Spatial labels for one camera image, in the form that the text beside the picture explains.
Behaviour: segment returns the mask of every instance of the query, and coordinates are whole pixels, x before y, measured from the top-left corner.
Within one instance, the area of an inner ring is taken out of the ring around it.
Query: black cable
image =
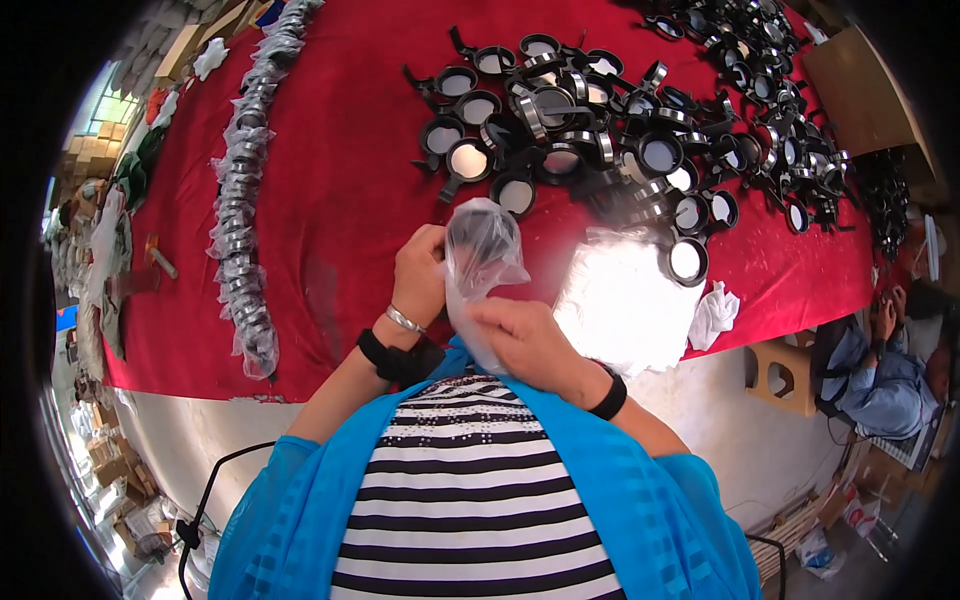
[[[180,568],[178,571],[180,573],[180,586],[183,588],[183,594],[186,596],[186,600],[193,600],[193,598],[190,596],[190,590],[186,588],[186,579],[184,578],[187,557],[190,554],[190,550],[196,550],[200,547],[200,522],[204,518],[206,501],[210,497],[210,491],[213,490],[213,481],[217,478],[217,471],[220,470],[220,465],[226,461],[232,461],[238,456],[243,456],[248,452],[253,452],[254,450],[259,450],[262,448],[269,448],[274,444],[276,444],[276,442],[265,442],[263,444],[252,445],[242,450],[237,450],[232,454],[228,454],[217,461],[217,463],[213,466],[213,470],[210,472],[209,479],[206,480],[206,489],[204,490],[204,495],[200,498],[200,504],[197,505],[197,513],[193,517],[193,520],[190,521],[190,524],[187,524],[183,519],[177,519],[177,535],[180,536],[181,540],[183,540],[183,554],[180,555]]]
[[[761,541],[777,547],[777,553],[780,555],[780,594],[778,594],[777,597],[779,600],[783,600],[786,597],[786,548],[783,547],[782,543],[776,540],[768,540],[767,538],[762,538],[753,534],[744,535],[747,537],[747,540]]]

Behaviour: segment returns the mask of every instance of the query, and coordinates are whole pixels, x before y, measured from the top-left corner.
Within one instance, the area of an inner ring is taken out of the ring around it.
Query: red tablecloth
[[[279,335],[274,384],[251,381],[241,358],[230,355],[233,326],[218,319],[217,265],[204,253],[217,188],[208,163],[224,153],[229,100],[237,97],[262,34],[235,38],[224,64],[182,94],[147,201],[133,217],[134,264],[146,235],[155,232],[180,279],[164,276],[156,293],[125,303],[127,362],[107,352],[111,382],[173,396],[306,401],[389,302],[396,250],[419,225],[441,224],[452,211],[436,200],[444,177],[427,178],[407,162],[420,157],[418,134],[431,114],[403,80],[400,64],[424,77],[461,63],[446,34],[455,23],[468,43],[480,46],[515,47],[533,32],[576,44],[586,28],[585,48],[615,52],[627,64],[628,80],[638,81],[654,60],[664,60],[666,84],[710,97],[716,73],[696,56],[694,44],[632,29],[637,19],[636,12],[599,0],[330,0],[320,9],[277,90],[270,112],[276,138],[256,207],[265,297]],[[791,13],[791,20],[803,30],[802,19]],[[797,64],[794,79],[804,74]],[[804,96],[811,108],[819,106],[809,88]],[[486,195],[488,185],[463,187],[454,203]],[[841,220],[857,225],[856,232],[816,228],[798,236],[781,215],[767,212],[759,192],[736,194],[739,225],[710,240],[708,282],[726,281],[741,298],[740,315],[711,351],[824,323],[869,301],[865,215],[844,201]],[[533,281],[496,293],[552,302],[574,246],[593,224],[564,188],[541,185],[535,210],[520,225]],[[445,324],[431,330],[438,338],[448,333]]]

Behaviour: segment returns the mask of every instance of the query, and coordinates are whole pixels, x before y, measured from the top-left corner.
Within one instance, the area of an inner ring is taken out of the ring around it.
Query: black and white striped shirt
[[[569,474],[495,377],[399,404],[350,513],[330,598],[623,598]]]

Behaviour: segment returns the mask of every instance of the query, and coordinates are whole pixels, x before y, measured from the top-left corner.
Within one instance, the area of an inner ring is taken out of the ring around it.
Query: woman's left hand
[[[421,226],[396,253],[391,304],[404,317],[426,329],[446,303],[443,272],[446,228]]]

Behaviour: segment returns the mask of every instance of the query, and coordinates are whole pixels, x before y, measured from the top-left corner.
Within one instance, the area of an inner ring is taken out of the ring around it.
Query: plastic bag on floor
[[[834,554],[827,544],[824,528],[817,527],[797,544],[797,558],[800,565],[820,579],[829,581],[837,574],[847,555]]]
[[[520,229],[513,215],[488,198],[474,198],[453,210],[444,248],[446,312],[477,364],[506,374],[465,307],[498,285],[526,283]]]

